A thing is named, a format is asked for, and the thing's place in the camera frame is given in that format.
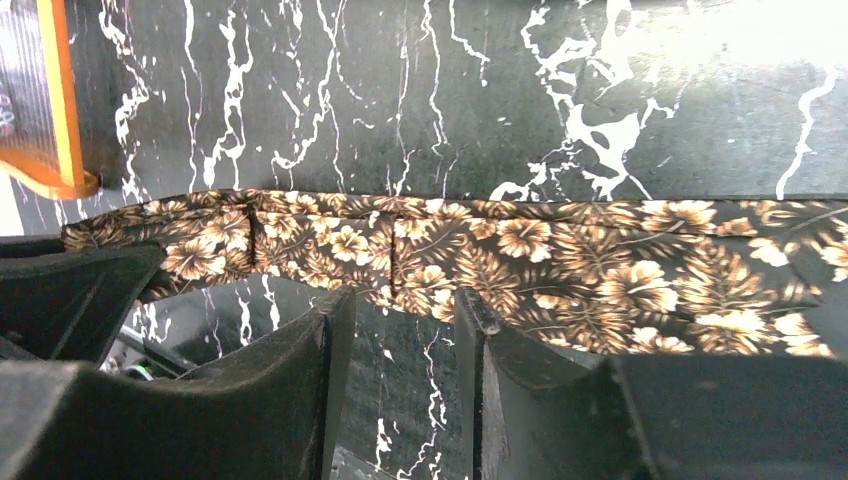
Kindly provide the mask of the black brown floral tie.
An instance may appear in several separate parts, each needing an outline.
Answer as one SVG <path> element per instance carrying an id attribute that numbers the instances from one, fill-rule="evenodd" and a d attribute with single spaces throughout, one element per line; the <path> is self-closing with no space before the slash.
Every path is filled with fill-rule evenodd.
<path id="1" fill-rule="evenodd" d="M 843 200 L 518 203 L 210 190 L 66 225 L 70 251 L 154 242 L 150 303 L 247 278 L 349 286 L 378 307 L 454 319 L 475 290 L 507 322 L 596 354 L 831 357 L 847 289 Z"/>

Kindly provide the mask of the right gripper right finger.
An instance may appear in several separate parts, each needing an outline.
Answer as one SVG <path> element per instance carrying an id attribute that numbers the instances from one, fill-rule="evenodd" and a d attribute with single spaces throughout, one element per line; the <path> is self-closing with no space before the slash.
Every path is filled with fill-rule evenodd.
<path id="1" fill-rule="evenodd" d="M 469 479 L 843 479 L 847 366 L 815 357 L 594 355 L 454 300 Z"/>

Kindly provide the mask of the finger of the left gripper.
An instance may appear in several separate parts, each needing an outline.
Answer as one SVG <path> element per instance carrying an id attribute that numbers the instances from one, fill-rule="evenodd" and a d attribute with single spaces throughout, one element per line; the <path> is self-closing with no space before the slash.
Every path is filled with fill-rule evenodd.
<path id="1" fill-rule="evenodd" d="M 2 238 L 2 359 L 102 362 L 164 258 L 151 242 L 70 251 L 57 237 Z"/>

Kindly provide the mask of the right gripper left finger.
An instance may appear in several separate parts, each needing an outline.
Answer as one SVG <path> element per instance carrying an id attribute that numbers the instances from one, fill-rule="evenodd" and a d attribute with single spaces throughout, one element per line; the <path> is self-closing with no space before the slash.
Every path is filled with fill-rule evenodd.
<path id="1" fill-rule="evenodd" d="M 175 379 L 83 362 L 1 365 L 5 479 L 326 479 L 356 324 L 342 287 Z"/>

